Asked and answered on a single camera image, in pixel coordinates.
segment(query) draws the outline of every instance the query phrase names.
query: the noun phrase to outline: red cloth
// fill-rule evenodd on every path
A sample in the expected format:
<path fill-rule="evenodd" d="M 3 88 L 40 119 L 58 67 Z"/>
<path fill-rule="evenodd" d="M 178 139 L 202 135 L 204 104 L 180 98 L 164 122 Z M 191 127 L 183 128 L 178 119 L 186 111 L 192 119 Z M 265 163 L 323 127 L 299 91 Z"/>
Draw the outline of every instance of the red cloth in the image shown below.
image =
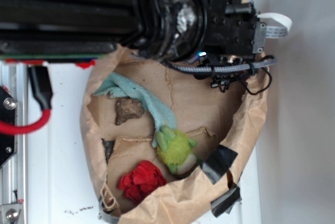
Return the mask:
<path fill-rule="evenodd" d="M 141 161 L 135 170 L 127 173 L 119 181 L 119 189 L 136 205 L 140 204 L 156 188 L 167 183 L 161 171 L 150 161 Z"/>

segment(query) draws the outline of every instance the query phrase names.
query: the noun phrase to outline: small stone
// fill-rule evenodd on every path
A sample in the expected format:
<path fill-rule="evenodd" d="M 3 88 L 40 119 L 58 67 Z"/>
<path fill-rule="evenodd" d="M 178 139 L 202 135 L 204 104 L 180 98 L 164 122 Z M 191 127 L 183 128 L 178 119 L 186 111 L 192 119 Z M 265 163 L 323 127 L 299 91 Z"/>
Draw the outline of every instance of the small stone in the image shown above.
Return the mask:
<path fill-rule="evenodd" d="M 143 113 L 144 109 L 140 100 L 129 97 L 120 98 L 116 103 L 115 124 L 119 126 L 128 119 L 141 118 Z"/>

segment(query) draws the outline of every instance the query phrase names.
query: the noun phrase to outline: debris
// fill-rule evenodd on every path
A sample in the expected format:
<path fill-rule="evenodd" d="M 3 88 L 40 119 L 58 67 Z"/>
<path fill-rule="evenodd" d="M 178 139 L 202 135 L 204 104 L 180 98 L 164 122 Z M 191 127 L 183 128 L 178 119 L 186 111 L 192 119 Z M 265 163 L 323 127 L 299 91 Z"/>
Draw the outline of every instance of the debris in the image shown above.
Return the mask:
<path fill-rule="evenodd" d="M 120 98 L 116 103 L 116 125 L 119 126 L 128 119 L 141 118 L 144 113 L 140 100 L 129 97 Z"/>

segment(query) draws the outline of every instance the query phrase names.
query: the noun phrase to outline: teal towel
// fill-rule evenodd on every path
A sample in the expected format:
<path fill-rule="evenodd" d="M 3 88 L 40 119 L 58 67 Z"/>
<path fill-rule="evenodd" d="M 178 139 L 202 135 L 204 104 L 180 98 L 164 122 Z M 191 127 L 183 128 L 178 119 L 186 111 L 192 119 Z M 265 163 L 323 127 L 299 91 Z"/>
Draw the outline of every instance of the teal towel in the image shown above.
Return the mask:
<path fill-rule="evenodd" d="M 112 72 L 103 81 L 94 96 L 107 95 L 108 93 L 111 98 L 130 97 L 143 103 L 144 110 L 150 112 L 155 122 L 155 135 L 151 143 L 153 147 L 157 147 L 155 136 L 162 126 L 168 125 L 172 129 L 177 127 L 177 120 L 167 105 L 162 103 L 147 89 L 118 73 Z"/>

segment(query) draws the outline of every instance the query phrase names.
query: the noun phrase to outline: green stuffed toy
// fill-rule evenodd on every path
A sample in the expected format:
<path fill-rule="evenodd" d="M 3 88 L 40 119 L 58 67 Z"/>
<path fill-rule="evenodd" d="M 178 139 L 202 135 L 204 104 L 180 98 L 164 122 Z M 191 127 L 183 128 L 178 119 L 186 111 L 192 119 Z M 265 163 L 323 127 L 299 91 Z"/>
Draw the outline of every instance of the green stuffed toy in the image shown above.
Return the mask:
<path fill-rule="evenodd" d="M 192 152 L 192 148 L 198 142 L 190 139 L 186 133 L 163 126 L 161 131 L 157 132 L 156 139 L 159 159 L 168 166 L 170 172 L 176 177 L 189 176 L 200 164 L 201 159 Z"/>

